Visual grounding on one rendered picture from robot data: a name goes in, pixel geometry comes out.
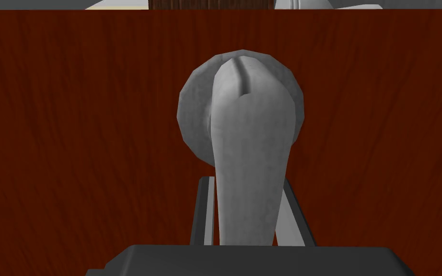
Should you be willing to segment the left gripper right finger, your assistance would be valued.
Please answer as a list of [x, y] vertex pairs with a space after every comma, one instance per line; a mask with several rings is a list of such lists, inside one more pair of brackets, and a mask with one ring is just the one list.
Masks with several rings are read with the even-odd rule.
[[315, 247], [316, 241], [287, 179], [284, 180], [275, 235], [280, 247]]

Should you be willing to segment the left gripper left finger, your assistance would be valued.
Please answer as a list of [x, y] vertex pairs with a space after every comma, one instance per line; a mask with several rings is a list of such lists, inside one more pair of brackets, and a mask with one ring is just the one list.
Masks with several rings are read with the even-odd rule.
[[213, 245], [215, 227], [215, 177], [201, 177], [191, 229], [191, 245]]

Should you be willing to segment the grey door lever handle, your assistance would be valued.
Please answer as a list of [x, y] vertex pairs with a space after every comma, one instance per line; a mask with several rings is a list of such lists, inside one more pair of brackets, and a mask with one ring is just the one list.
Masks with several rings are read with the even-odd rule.
[[220, 245], [270, 246], [304, 122], [293, 73], [268, 54], [215, 55], [182, 87], [177, 122], [189, 149], [215, 168]]

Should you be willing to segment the red-brown wooden door leaf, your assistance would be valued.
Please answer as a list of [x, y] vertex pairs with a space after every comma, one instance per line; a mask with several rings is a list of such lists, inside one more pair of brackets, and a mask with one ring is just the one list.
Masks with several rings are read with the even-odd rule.
[[442, 276], [442, 10], [0, 11], [0, 276], [187, 244], [214, 170], [182, 140], [178, 95], [238, 49], [303, 90], [287, 178], [318, 245]]

